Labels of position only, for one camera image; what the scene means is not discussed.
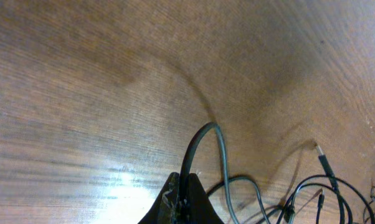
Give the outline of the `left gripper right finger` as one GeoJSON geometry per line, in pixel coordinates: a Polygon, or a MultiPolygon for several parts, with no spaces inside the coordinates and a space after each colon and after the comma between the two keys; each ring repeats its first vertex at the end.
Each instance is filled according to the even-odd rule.
{"type": "Polygon", "coordinates": [[[196,174],[187,177],[186,223],[188,224],[223,224],[215,212],[206,192],[196,174]]]}

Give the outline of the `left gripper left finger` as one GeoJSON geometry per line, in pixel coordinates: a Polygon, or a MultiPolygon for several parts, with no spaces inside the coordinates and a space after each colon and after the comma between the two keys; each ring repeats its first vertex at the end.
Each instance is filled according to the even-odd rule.
{"type": "Polygon", "coordinates": [[[138,224],[172,224],[176,222],[179,199],[179,174],[170,173],[154,204],[138,224]]]}

